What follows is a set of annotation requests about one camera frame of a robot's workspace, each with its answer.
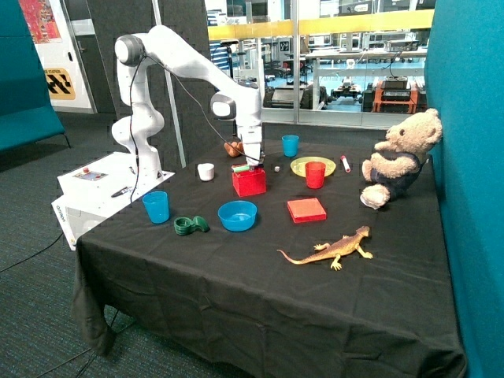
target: yellow plate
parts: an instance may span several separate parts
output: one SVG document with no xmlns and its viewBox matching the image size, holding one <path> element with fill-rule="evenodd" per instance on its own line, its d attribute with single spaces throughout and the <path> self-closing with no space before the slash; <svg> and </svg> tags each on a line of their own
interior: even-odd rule
<svg viewBox="0 0 504 378">
<path fill-rule="evenodd" d="M 329 176 L 336 169 L 336 163 L 332 160 L 326 159 L 325 157 L 300 157 L 291 163 L 292 172 L 301 177 L 306 177 L 305 165 L 309 161 L 319 161 L 325 163 L 325 175 Z"/>
</svg>

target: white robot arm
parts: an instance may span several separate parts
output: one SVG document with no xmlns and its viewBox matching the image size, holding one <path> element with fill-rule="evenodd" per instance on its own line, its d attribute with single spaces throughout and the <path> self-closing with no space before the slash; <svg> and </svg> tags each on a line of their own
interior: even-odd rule
<svg viewBox="0 0 504 378">
<path fill-rule="evenodd" d="M 148 137 L 164 126 L 162 115 L 150 101 L 146 77 L 146 68 L 155 64 L 178 77 L 206 80 L 219 89 L 212 97 L 213 113 L 220 119 L 235 119 L 247 164 L 251 167 L 261 164 L 261 92 L 257 84 L 235 82 L 163 25 L 148 33 L 120 37 L 115 53 L 120 97 L 132 107 L 132 117 L 116 122 L 112 133 L 132 153 L 134 166 L 139 163 L 140 181 L 161 174 L 158 151 L 147 142 Z"/>
</svg>

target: wall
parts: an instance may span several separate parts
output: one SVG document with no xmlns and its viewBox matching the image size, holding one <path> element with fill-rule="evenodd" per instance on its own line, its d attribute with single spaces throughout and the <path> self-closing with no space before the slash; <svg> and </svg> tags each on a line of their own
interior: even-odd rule
<svg viewBox="0 0 504 378">
<path fill-rule="evenodd" d="M 443 122 L 435 172 L 471 377 L 504 372 L 503 14 L 501 2 L 437 2 L 425 75 Z"/>
</svg>

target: yellow sign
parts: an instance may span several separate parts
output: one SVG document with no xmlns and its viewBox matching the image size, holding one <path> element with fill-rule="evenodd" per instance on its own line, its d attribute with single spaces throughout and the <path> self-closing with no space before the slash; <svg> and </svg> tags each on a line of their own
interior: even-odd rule
<svg viewBox="0 0 504 378">
<path fill-rule="evenodd" d="M 51 100 L 75 100 L 72 80 L 65 69 L 44 69 Z"/>
</svg>

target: glass window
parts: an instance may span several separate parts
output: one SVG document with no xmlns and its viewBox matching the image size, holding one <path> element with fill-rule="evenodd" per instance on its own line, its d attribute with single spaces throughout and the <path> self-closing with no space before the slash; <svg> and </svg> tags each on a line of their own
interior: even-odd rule
<svg viewBox="0 0 504 378">
<path fill-rule="evenodd" d="M 427 107 L 435 0 L 210 3 L 240 36 L 230 74 L 261 85 L 263 120 L 385 128 Z"/>
</svg>

